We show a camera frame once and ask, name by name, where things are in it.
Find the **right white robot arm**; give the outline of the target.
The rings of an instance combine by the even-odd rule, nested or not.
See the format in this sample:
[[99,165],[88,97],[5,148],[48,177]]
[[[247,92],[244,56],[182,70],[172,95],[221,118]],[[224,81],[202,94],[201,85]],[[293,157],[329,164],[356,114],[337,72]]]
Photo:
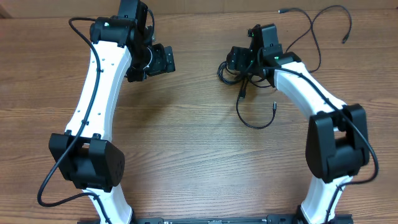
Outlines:
[[305,159],[313,177],[297,213],[269,215],[269,223],[352,223],[351,215],[336,215],[344,189],[373,154],[368,142],[366,112],[348,106],[314,79],[293,52],[283,52],[274,24],[248,30],[248,48],[233,47],[224,67],[238,72],[245,84],[257,76],[285,94],[308,119]]

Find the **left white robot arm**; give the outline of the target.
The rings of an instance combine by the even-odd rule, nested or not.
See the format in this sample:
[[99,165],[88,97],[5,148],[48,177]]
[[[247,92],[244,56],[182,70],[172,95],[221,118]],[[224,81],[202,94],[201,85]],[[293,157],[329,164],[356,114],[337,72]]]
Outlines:
[[154,42],[152,11],[140,0],[123,0],[112,17],[90,19],[90,65],[76,110],[49,150],[65,180],[89,197],[100,223],[134,223],[121,187],[125,157],[112,143],[122,82],[141,82],[175,71],[171,47]]

